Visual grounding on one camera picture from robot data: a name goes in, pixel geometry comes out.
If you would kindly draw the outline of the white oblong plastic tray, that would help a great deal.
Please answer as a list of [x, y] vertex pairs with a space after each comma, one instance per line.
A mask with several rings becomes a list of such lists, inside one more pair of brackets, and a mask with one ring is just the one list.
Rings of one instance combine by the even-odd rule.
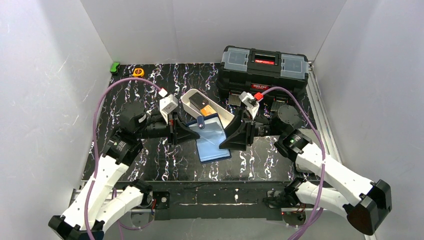
[[234, 115], [225, 108], [212, 101], [206, 95], [197, 89], [190, 89], [180, 97], [182, 107], [193, 118], [199, 116], [207, 117], [212, 114], [218, 114], [224, 128], [226, 128]]

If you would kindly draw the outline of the blue leather card holder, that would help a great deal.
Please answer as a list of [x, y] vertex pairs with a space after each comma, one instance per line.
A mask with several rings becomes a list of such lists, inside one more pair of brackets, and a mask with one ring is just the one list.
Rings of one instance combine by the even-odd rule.
[[201, 164], [218, 162], [231, 158], [229, 149], [220, 148], [227, 136], [217, 113], [209, 116], [199, 116], [186, 126], [199, 134], [196, 142], [199, 161]]

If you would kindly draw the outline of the orange card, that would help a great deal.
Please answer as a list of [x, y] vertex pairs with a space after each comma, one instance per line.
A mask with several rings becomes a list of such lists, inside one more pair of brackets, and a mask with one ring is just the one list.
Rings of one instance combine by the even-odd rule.
[[214, 114], [215, 110], [210, 105], [206, 105], [200, 110], [200, 112], [203, 116], [207, 117]]

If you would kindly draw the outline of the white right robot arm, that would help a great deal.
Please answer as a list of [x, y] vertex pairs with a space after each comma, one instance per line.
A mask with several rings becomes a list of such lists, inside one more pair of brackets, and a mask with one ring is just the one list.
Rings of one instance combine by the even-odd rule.
[[223, 115], [226, 139], [220, 148], [244, 151], [255, 137], [278, 136], [277, 151], [293, 163], [323, 175], [329, 187], [297, 177], [283, 190], [269, 191], [263, 201], [271, 208], [318, 204], [343, 216], [359, 232], [373, 235], [392, 210], [390, 185], [363, 177], [327, 155], [300, 131], [302, 120], [291, 105], [282, 105], [271, 119], [255, 118], [239, 108]]

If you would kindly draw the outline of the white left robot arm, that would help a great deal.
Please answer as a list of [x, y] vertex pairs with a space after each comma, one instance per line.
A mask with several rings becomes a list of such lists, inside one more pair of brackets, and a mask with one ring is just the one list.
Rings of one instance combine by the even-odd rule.
[[95, 170], [74, 202], [48, 226], [62, 240], [102, 240], [106, 231], [131, 209], [147, 203], [153, 188], [136, 179], [108, 203], [117, 181], [143, 149], [143, 139], [167, 138], [170, 145], [199, 139], [180, 119], [175, 107], [148, 114], [141, 102], [122, 106], [118, 126], [113, 130]]

